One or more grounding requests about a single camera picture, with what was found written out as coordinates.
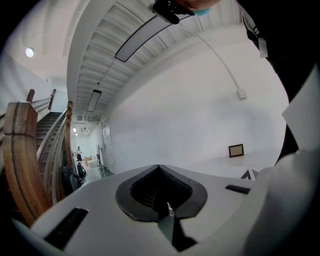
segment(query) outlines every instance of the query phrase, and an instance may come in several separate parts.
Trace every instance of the black slot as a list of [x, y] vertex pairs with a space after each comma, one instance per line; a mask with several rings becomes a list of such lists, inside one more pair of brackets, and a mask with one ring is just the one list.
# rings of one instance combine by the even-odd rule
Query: black slot
[[226, 190], [231, 190], [234, 192], [242, 193], [248, 195], [250, 192], [250, 188], [242, 187], [242, 186], [236, 186], [236, 185], [228, 185], [225, 187]]
[[45, 238], [45, 240], [62, 250], [87, 214], [88, 211], [85, 209], [74, 208]]

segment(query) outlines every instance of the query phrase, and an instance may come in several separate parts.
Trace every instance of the wall outlet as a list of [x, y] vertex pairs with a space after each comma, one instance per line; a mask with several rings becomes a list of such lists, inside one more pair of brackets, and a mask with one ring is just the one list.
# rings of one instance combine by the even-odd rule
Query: wall outlet
[[239, 89], [236, 91], [238, 93], [238, 97], [240, 100], [246, 99], [247, 98], [247, 93], [245, 89]]

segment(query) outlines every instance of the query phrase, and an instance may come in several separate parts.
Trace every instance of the wooden newel post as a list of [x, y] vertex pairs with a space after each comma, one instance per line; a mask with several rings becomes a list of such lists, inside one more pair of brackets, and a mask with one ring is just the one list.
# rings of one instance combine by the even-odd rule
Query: wooden newel post
[[73, 165], [72, 155], [71, 155], [71, 143], [70, 143], [72, 105], [73, 105], [72, 101], [68, 101], [67, 111], [66, 111], [66, 120], [65, 120], [65, 135], [64, 135], [66, 164], [69, 168], [71, 168], [71, 166]]
[[3, 156], [8, 185], [28, 225], [52, 204], [37, 161], [37, 111], [30, 102], [8, 104], [3, 127]]

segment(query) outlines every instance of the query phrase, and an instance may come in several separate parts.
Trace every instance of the cable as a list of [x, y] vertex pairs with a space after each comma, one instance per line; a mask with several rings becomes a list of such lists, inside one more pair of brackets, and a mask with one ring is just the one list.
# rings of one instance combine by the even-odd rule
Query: cable
[[239, 86], [239, 84], [238, 84], [238, 82], [237, 82], [234, 74], [232, 74], [232, 72], [231, 72], [231, 70], [229, 69], [228, 65], [224, 62], [224, 60], [223, 60], [223, 59], [221, 58], [221, 56], [216, 52], [216, 50], [213, 49], [212, 46], [211, 46], [201, 35], [199, 35], [199, 34], [197, 34], [197, 33], [195, 33], [195, 32], [192, 32], [191, 30], [187, 29], [187, 28], [184, 27], [184, 26], [181, 26], [181, 25], [178, 25], [178, 24], [177, 24], [176, 26], [178, 26], [178, 27], [180, 27], [180, 28], [188, 31], [189, 33], [195, 35], [195, 36], [198, 37], [201, 41], [203, 41], [203, 42], [214, 52], [214, 54], [219, 58], [219, 60], [222, 62], [222, 64], [223, 64], [224, 67], [226, 68], [226, 70], [229, 72], [229, 74], [230, 74], [233, 82], [235, 83], [235, 86], [237, 87], [238, 90], [240, 90], [240, 86]]

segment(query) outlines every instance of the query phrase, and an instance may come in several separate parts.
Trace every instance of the linear light fixture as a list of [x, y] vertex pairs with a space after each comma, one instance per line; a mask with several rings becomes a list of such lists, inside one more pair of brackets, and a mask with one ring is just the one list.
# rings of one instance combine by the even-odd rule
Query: linear light fixture
[[101, 96], [100, 90], [93, 90], [90, 101], [89, 101], [88, 109], [87, 109], [89, 112], [94, 111], [100, 96]]
[[[190, 17], [189, 14], [179, 14], [177, 16], [180, 21]], [[115, 58], [119, 61], [126, 62], [145, 42], [169, 26], [171, 26], [171, 24], [162, 18], [158, 16], [152, 17], [129, 37], [117, 51]]]

